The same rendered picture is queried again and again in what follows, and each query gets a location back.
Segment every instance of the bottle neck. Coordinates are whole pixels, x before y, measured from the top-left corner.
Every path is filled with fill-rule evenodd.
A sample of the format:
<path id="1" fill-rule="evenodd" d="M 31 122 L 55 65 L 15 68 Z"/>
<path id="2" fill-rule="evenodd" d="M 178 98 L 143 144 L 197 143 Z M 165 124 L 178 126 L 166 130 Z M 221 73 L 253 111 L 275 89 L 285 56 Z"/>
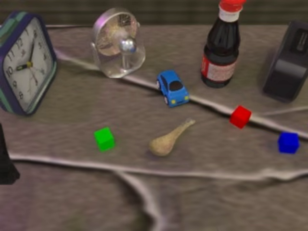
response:
<path id="1" fill-rule="evenodd" d="M 229 12 L 219 6 L 219 18 L 226 23 L 236 22 L 240 17 L 242 9 L 236 12 Z"/>

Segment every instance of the cube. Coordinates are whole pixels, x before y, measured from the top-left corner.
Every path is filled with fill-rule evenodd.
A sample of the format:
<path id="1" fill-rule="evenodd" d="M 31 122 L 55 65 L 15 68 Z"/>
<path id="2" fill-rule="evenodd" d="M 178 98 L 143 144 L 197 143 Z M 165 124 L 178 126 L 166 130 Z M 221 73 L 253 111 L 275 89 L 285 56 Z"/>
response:
<path id="1" fill-rule="evenodd" d="M 115 146 L 114 136 L 108 127 L 94 132 L 94 138 L 96 140 L 98 149 L 101 152 L 112 149 Z"/>
<path id="2" fill-rule="evenodd" d="M 242 106 L 238 106 L 231 114 L 230 123 L 242 129 L 249 121 L 251 111 Z"/>
<path id="3" fill-rule="evenodd" d="M 299 138 L 297 133 L 282 132 L 278 139 L 279 152 L 295 154 L 299 148 Z"/>

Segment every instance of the soda bottle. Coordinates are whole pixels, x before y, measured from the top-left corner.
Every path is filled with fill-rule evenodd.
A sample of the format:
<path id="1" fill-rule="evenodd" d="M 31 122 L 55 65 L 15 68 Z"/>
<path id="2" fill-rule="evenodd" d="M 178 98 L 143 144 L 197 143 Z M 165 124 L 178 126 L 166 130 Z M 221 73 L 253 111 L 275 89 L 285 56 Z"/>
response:
<path id="1" fill-rule="evenodd" d="M 219 16 L 204 47 L 202 81 L 213 88 L 225 87 L 231 80 L 239 55 L 238 19 L 246 0 L 221 0 Z"/>

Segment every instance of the car windshield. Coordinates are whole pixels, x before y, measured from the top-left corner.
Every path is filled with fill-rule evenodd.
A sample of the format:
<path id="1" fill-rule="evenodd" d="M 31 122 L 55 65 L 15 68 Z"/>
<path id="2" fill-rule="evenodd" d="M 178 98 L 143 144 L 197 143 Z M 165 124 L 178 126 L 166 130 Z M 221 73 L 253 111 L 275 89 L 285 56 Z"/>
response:
<path id="1" fill-rule="evenodd" d="M 169 90 L 170 91 L 176 91 L 183 88 L 183 85 L 179 81 L 173 81 L 169 84 Z"/>

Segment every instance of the car wheel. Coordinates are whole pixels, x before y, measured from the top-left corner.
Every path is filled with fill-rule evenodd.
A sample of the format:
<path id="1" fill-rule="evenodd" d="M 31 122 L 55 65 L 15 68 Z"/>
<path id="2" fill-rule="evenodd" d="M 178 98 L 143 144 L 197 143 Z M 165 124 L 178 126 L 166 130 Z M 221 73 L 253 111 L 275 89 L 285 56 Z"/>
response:
<path id="1" fill-rule="evenodd" d="M 169 105 L 169 102 L 168 102 L 168 99 L 167 99 L 166 96 L 164 97 L 164 100 L 165 100 L 165 103 L 166 103 L 167 105 Z"/>
<path id="2" fill-rule="evenodd" d="M 157 89 L 159 89 L 159 90 L 160 90 L 160 84 L 159 84 L 159 81 L 156 81 L 156 87 L 157 87 Z"/>

